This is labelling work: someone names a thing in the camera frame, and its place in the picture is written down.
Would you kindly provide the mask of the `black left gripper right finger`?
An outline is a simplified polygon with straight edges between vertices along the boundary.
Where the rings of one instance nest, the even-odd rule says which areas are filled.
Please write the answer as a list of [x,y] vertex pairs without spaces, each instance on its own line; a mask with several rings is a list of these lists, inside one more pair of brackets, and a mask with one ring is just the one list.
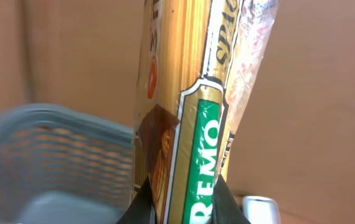
[[211,224],[250,224],[221,175],[215,184],[212,205]]

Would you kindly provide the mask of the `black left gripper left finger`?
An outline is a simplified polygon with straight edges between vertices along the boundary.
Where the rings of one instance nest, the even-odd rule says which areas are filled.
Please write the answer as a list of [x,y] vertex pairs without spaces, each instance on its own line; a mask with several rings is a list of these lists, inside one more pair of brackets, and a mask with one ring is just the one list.
[[147,177],[127,211],[116,224],[156,224],[153,196]]

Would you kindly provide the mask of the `San Remo spaghetti pack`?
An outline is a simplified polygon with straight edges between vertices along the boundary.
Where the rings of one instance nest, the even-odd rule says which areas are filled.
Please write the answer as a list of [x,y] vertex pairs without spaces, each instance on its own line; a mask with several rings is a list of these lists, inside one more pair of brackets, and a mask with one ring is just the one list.
[[133,191],[151,223],[210,223],[276,0],[146,0],[136,81]]

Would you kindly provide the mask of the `white barcode scanner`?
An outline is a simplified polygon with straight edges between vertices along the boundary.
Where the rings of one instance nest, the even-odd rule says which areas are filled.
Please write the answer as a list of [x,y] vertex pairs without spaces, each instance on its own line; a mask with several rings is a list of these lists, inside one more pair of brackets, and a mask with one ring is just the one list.
[[251,224],[281,224],[278,205],[271,198],[245,196],[242,200],[242,210]]

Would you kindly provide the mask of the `grey plastic basket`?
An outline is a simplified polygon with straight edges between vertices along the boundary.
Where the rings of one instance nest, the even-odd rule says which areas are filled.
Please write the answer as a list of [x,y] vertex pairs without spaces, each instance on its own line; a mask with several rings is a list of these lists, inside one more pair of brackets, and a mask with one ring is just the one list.
[[116,223],[130,203],[133,131],[51,104],[0,116],[0,223]]

